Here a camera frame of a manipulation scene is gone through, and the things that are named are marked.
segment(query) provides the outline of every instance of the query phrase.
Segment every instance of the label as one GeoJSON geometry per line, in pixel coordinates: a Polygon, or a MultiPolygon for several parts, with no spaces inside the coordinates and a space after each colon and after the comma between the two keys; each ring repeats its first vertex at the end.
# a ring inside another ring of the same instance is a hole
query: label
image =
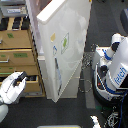
{"type": "Polygon", "coordinates": [[[6,57],[6,55],[1,55],[1,57],[6,57]]]}
{"type": "Polygon", "coordinates": [[[13,69],[12,67],[10,67],[9,69],[13,69]]]}
{"type": "Polygon", "coordinates": [[[12,33],[7,33],[7,35],[8,35],[8,38],[14,38],[12,33]]]}
{"type": "Polygon", "coordinates": [[[7,9],[8,13],[20,13],[21,10],[20,9],[7,9]]]}
{"type": "Polygon", "coordinates": [[[65,52],[69,45],[69,33],[66,34],[64,39],[61,41],[61,54],[65,52]]]}
{"type": "Polygon", "coordinates": [[[27,11],[26,11],[26,8],[25,7],[22,7],[20,9],[20,14],[27,14],[27,11]]]}
{"type": "Polygon", "coordinates": [[[15,58],[27,58],[27,53],[13,53],[15,58]]]}
{"type": "Polygon", "coordinates": [[[51,36],[51,42],[53,42],[55,39],[56,39],[56,34],[54,33],[54,34],[51,36]]]}
{"type": "Polygon", "coordinates": [[[120,87],[126,75],[127,75],[127,70],[122,65],[119,65],[113,76],[114,83],[116,84],[117,87],[120,87]]]}

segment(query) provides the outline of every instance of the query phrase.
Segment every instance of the wooden cabinet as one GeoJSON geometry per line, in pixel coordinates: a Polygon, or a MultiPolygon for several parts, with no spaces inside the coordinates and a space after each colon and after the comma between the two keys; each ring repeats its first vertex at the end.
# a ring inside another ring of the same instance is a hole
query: wooden cabinet
{"type": "Polygon", "coordinates": [[[9,18],[7,30],[0,31],[0,78],[6,78],[16,71],[25,71],[29,77],[35,77],[34,80],[27,80],[25,96],[45,96],[31,31],[30,29],[13,31],[13,21],[14,18],[9,18]]]}

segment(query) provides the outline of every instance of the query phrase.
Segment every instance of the drawer handle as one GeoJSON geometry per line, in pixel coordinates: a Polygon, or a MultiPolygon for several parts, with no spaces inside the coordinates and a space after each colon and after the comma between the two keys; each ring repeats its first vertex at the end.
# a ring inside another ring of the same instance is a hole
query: drawer handle
{"type": "Polygon", "coordinates": [[[0,63],[8,63],[8,61],[9,61],[9,58],[5,61],[0,61],[0,63]]]}

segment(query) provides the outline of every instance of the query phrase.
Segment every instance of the sticker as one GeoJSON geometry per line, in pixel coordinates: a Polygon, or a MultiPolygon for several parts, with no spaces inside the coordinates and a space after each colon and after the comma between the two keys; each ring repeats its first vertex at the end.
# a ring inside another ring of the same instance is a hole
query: sticker
{"type": "Polygon", "coordinates": [[[26,8],[25,7],[22,7],[20,9],[20,14],[27,14],[27,11],[26,11],[26,8]]]}
{"type": "Polygon", "coordinates": [[[8,35],[8,38],[14,38],[12,33],[7,33],[7,35],[8,35]]]}
{"type": "Polygon", "coordinates": [[[10,67],[9,69],[13,69],[12,67],[10,67]]]}
{"type": "Polygon", "coordinates": [[[15,58],[26,58],[28,57],[27,53],[13,53],[15,58]]]}
{"type": "Polygon", "coordinates": [[[61,41],[61,54],[65,52],[69,45],[69,33],[66,34],[64,39],[61,41]]]}
{"type": "Polygon", "coordinates": [[[55,56],[56,53],[57,53],[57,48],[56,48],[56,46],[54,46],[54,47],[53,47],[53,55],[55,56]]]}
{"type": "Polygon", "coordinates": [[[8,13],[20,13],[20,9],[7,9],[8,13]]]}
{"type": "Polygon", "coordinates": [[[6,57],[6,55],[1,55],[1,57],[6,57]]]}
{"type": "Polygon", "coordinates": [[[56,39],[55,33],[51,36],[51,42],[53,42],[56,39]]]}

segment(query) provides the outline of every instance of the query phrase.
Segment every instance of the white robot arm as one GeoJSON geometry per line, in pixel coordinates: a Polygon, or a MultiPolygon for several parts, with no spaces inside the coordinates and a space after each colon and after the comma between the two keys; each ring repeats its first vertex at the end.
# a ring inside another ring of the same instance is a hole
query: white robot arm
{"type": "Polygon", "coordinates": [[[8,106],[19,100],[26,86],[26,72],[14,72],[8,76],[0,87],[0,122],[8,113],[8,106]]]}

